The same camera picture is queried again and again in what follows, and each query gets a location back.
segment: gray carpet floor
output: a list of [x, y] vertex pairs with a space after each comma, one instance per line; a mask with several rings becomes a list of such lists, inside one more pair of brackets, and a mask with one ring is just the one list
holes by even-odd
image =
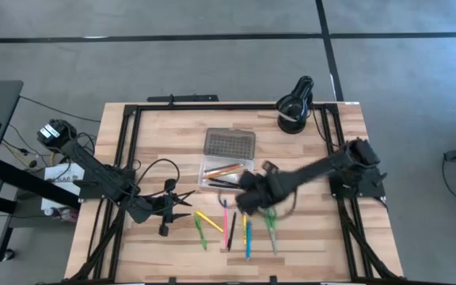
[[[330, 32], [456, 32], [456, 0], [324, 3]], [[0, 37], [320, 31], [313, 0], [0, 0]], [[456, 199], [441, 175], [443, 152], [456, 148], [456, 38], [332, 45], [344, 99], [361, 102], [389, 173], [389, 215], [405, 275], [456, 283]], [[316, 83], [316, 101], [334, 100], [322, 40], [0, 44], [0, 79], [22, 80], [23, 96], [91, 118], [101, 117], [106, 102], [171, 93], [272, 101], [304, 74]], [[12, 125], [44, 151], [36, 130], [51, 118], [97, 133], [95, 123], [27, 101]], [[6, 138], [22, 145], [12, 130]], [[0, 158], [17, 165], [5, 150]], [[456, 162], [446, 176], [456, 191]], [[73, 232], [68, 225], [14, 231], [10, 247], [19, 255], [0, 263], [0, 284], [60, 280]]]

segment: plastic container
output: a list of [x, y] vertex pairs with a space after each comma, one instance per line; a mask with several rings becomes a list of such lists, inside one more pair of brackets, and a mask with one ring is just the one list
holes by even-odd
[[[204, 176], [206, 174], [205, 170], [215, 169], [215, 168], [222, 167], [225, 165], [233, 165], [235, 163], [241, 163], [244, 165], [243, 169], [248, 170], [248, 171], [253, 171], [253, 161], [250, 161], [250, 160], [237, 159], [237, 158], [222, 158], [222, 157], [211, 156], [211, 155], [203, 156], [202, 164], [199, 167], [198, 185], [201, 187], [206, 187], [206, 188], [222, 189], [223, 191], [240, 191], [241, 189], [219, 188], [219, 187], [211, 186], [209, 184], [221, 184], [221, 183], [209, 180], [208, 178], [204, 178]], [[229, 174], [229, 175], [225, 175], [222, 177], [216, 177], [216, 179], [228, 181], [231, 183], [238, 183], [240, 173], [234, 173], [234, 174]]]

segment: wooden tabletop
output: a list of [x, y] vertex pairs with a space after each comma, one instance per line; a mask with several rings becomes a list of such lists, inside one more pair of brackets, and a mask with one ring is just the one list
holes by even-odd
[[[124, 105], [105, 105], [96, 158], [106, 164], [111, 165], [114, 161]], [[367, 138], [360, 105], [339, 103], [339, 110], [346, 140]], [[176, 162], [180, 168], [176, 193], [191, 190], [196, 190], [196, 193], [187, 200], [193, 207], [177, 206], [173, 209], [174, 213], [201, 210], [222, 226], [223, 211], [217, 192], [200, 188], [197, 184], [207, 128], [231, 127], [254, 131], [254, 168], [258, 173], [262, 173], [261, 165], [265, 160], [281, 169], [291, 170], [327, 155], [325, 142], [312, 118], [302, 133], [288, 135], [279, 129], [276, 117], [275, 111], [145, 111], [135, 154], [135, 158], [142, 162], [137, 176], [156, 159], [168, 158]], [[317, 118], [323, 130], [319, 112]], [[131, 130], [132, 124], [130, 119], [128, 130]], [[125, 154], [130, 133], [127, 134]], [[162, 190], [165, 179], [175, 176], [176, 170], [171, 165], [158, 163], [139, 185], [141, 194]], [[233, 195], [223, 197], [229, 201], [234, 198]], [[370, 198], [359, 199], [359, 204], [367, 241], [388, 268], [401, 275], [386, 209]], [[86, 260], [97, 205], [98, 200], [82, 204], [65, 277], [72, 276]], [[277, 211], [282, 213], [290, 206], [291, 199], [288, 199], [277, 207]], [[277, 256], [272, 252], [264, 220], [255, 216], [250, 218], [253, 222], [252, 258], [249, 261], [245, 259], [240, 217], [236, 223], [232, 250], [227, 252], [223, 235], [206, 222], [203, 222], [203, 233], [207, 239], [207, 250], [203, 250], [192, 216], [169, 224], [169, 236], [161, 237], [158, 235], [161, 217], [153, 216], [142, 224], [136, 224], [127, 215], [116, 282], [167, 282], [170, 276], [177, 277], [179, 282], [268, 281], [270, 275], [276, 275], [279, 281], [349, 280], [337, 205], [330, 196], [327, 179], [321, 178], [299, 188], [296, 211], [276, 224]], [[363, 276], [363, 264], [355, 242], [354, 248], [357, 269]], [[109, 258], [110, 254], [105, 254], [102, 276], [108, 274]]]

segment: white paper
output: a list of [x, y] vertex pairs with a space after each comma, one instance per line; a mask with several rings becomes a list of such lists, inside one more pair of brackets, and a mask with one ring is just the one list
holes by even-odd
[[[53, 167], [47, 167], [45, 169], [45, 180], [47, 179], [55, 179], [61, 173], [63, 173], [66, 169], [68, 168], [68, 164], [61, 164]], [[74, 193], [75, 195], [78, 195], [80, 192], [80, 188], [73, 184], [72, 181], [80, 180], [84, 177], [84, 169], [82, 169], [80, 166], [78, 166], [76, 163], [72, 163], [70, 165], [70, 168], [63, 174], [61, 177], [57, 180], [58, 182], [54, 182], [53, 184], [55, 186], [58, 186], [60, 188], [63, 188], [67, 190], [68, 192]], [[64, 205], [60, 203], [56, 203], [53, 201], [50, 201], [49, 199], [42, 198], [41, 200], [41, 210], [45, 210], [48, 208], [61, 208], [65, 207]]]

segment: yellow pencil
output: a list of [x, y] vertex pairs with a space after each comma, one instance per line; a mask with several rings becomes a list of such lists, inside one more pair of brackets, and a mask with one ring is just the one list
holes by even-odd
[[212, 222], [209, 218], [207, 218], [207, 216], [204, 215], [200, 210], [197, 210], [195, 213], [198, 216], [200, 216], [200, 218], [202, 218], [202, 219], [206, 220], [208, 223], [210, 223], [214, 228], [218, 229], [218, 231], [220, 231], [222, 233], [224, 232], [224, 230], [222, 230], [222, 228], [220, 226], [216, 225], [215, 222]]
[[247, 242], [245, 239], [247, 238], [246, 237], [246, 230], [245, 228], [247, 227], [247, 218], [245, 217], [245, 214], [242, 214], [242, 224], [244, 225], [244, 245], [245, 243]]

